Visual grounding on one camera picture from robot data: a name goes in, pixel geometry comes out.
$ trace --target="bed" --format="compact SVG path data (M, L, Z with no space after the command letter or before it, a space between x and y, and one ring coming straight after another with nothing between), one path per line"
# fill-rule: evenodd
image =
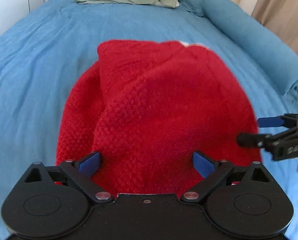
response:
M197 15L200 0L183 0L176 9L50 0L4 33L0 37L0 207L32 162L54 165L64 104L79 76L97 60L97 46L103 41L201 43L231 69L257 118L298 113L298 101L283 96L253 52L243 48L249 45L231 33L234 28L226 29L224 23L235 12L230 6L224 10L223 1L215 0L213 9L204 8L219 10L211 19ZM238 33L240 23L232 24ZM298 159L273 162L269 153L261 154L292 201L295 212L286 236L298 240ZM0 217L0 240L8 235Z

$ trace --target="beige curtain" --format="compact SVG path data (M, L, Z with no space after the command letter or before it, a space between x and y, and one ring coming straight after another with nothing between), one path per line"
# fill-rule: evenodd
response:
M298 54L298 0L258 0L252 16Z

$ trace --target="blue bedsheet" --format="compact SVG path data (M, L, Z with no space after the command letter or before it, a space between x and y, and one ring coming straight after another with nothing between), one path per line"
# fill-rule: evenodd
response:
M278 94L269 76L241 47L210 20L182 6L167 9L50 0L0 37L0 207L32 162L54 165L70 89L97 60L97 46L109 39L202 43L232 70L257 117L298 113L298 106ZM294 205L286 235L298 240L298 160L273 163L270 154L262 152L262 156ZM0 240L7 236L0 218Z

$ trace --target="screw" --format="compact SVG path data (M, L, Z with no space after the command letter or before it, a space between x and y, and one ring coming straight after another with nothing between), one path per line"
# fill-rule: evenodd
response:
M184 193L183 196L185 199L188 199L188 200L195 200L195 199L199 198L199 194L194 191L188 191L188 192Z
M109 198L111 198L111 194L106 191L100 191L95 196L98 200L108 200Z

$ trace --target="knit texture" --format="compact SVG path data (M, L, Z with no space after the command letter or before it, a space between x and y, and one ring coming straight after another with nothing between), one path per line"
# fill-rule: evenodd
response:
M107 41L65 104L57 162L100 151L91 178L117 195L182 194L202 177L192 154L248 166L259 150L236 136L257 133L252 107L222 60L180 42Z

